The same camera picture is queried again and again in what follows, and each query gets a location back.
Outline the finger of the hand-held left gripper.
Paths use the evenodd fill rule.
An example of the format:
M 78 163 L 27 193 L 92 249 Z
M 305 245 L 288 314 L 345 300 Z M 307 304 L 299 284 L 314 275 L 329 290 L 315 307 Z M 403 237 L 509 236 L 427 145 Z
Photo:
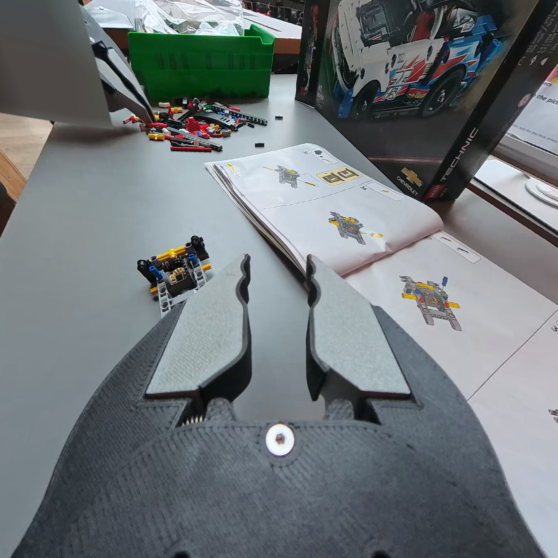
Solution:
M 107 107 L 110 112 L 127 109 L 143 121 L 150 121 L 151 106 L 143 94 L 141 86 L 136 83 L 135 79 L 130 80 L 129 74 L 130 72 L 125 73 L 124 78 L 128 80 L 131 87 L 128 87 L 122 81 L 122 76 L 110 66 L 99 65 L 99 77 Z
M 130 80 L 135 79 L 136 83 L 140 85 L 131 67 L 129 66 L 125 56 L 123 55 L 122 51 L 118 48 L 118 46 L 115 44 L 115 42 L 105 33 L 105 31 L 101 28 L 101 26 L 96 22 L 94 17 L 89 13 L 88 10 L 86 10 L 85 7 L 81 7 L 80 10 L 92 46 L 92 51 L 95 57 L 95 62 L 96 62 L 98 72 L 99 72 L 99 65 L 108 65 L 115 72 L 118 72 L 122 76 L 122 81 L 125 82 L 128 87 L 131 87 L 131 85 L 129 85 L 128 80 L 124 78 L 124 74 L 128 72 L 130 72 L 129 79 Z M 151 120 L 143 121 L 143 122 L 153 123 L 155 121 L 156 121 L 155 115 L 151 108 Z

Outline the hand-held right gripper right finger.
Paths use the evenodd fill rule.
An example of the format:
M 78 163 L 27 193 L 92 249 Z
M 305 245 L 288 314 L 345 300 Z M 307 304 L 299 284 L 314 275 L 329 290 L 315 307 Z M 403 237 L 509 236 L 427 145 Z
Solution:
M 307 257 L 306 279 L 311 399 L 409 399 L 410 387 L 371 303 L 315 255 Z

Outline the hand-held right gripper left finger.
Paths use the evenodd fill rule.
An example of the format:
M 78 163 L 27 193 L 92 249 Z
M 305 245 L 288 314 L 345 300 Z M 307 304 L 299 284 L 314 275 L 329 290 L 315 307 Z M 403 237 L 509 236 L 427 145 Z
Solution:
M 231 261 L 183 305 L 146 397 L 233 402 L 252 378 L 250 256 Z

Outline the grey yellow lego chassis assembly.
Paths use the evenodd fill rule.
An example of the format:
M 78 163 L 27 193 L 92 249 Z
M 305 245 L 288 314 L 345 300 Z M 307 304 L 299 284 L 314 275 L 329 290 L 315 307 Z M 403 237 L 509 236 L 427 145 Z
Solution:
M 208 283 L 212 265 L 203 237 L 193 235 L 178 248 L 138 260 L 137 270 L 150 284 L 150 296 L 164 318 Z

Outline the pile of lego pieces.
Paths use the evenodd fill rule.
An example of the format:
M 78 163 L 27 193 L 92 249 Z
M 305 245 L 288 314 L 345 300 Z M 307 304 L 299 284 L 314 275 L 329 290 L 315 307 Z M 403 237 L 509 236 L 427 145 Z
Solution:
M 163 133 L 147 133 L 144 123 L 131 114 L 123 124 L 138 124 L 140 131 L 153 142 L 168 142 L 173 152 L 221 152 L 218 139 L 228 138 L 242 127 L 265 127 L 268 120 L 251 115 L 229 103 L 205 101 L 199 98 L 178 99 L 181 104 L 159 102 L 154 110 L 157 122 L 167 123 Z

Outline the open lego instruction booklet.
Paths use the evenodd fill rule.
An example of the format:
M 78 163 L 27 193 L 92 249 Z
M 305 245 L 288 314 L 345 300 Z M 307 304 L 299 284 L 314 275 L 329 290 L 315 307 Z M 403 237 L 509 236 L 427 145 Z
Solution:
M 299 269 L 318 256 L 441 365 L 557 557 L 557 304 L 443 231 L 428 206 L 320 146 L 205 166 Z

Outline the lego set car box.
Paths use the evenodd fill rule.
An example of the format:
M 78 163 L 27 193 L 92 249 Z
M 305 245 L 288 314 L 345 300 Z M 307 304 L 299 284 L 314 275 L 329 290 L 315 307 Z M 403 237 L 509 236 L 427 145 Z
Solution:
M 557 65 L 557 1 L 306 1 L 296 100 L 404 194 L 456 200 Z

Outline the green plastic bin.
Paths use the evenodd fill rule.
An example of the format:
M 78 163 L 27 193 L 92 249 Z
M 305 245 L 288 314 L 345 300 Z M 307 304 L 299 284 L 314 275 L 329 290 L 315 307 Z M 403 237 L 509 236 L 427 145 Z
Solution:
M 275 37 L 256 24 L 242 37 L 129 32 L 128 42 L 151 101 L 269 95 Z

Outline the clear plastic bags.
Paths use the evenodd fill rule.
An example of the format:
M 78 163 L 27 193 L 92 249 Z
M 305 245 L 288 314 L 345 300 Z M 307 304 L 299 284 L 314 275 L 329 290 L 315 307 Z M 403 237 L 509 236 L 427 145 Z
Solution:
M 241 1 L 135 1 L 137 32 L 242 37 Z

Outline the wooden edged background table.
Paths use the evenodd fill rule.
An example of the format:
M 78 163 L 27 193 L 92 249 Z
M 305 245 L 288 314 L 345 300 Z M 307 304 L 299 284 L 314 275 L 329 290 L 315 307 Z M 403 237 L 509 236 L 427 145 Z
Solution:
M 135 29 L 133 24 L 137 15 L 132 1 L 83 1 L 83 4 L 121 51 L 128 56 L 128 33 Z M 302 27 L 269 17 L 267 13 L 255 12 L 243 7 L 245 32 L 252 24 L 258 25 L 275 37 L 276 54 L 298 53 Z

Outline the adjacent grey table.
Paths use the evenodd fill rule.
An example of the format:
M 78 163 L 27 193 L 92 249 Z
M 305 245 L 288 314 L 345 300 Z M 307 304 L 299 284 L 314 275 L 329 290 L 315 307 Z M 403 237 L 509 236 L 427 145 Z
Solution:
M 505 136 L 469 183 L 469 190 L 557 247 L 557 207 L 525 188 L 534 177 L 557 186 L 557 155 Z

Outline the white round disc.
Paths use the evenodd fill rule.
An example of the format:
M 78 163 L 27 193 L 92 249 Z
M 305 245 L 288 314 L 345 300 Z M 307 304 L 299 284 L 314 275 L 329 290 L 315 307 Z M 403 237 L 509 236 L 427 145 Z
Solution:
M 529 177 L 525 182 L 526 190 L 547 205 L 557 207 L 557 186 L 549 185 L 538 178 Z

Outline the white printed paper sheet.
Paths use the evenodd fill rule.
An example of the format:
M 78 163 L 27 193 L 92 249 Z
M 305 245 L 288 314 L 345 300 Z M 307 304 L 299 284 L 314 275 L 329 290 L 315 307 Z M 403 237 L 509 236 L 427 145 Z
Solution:
M 548 75 L 507 134 L 557 155 L 557 67 Z

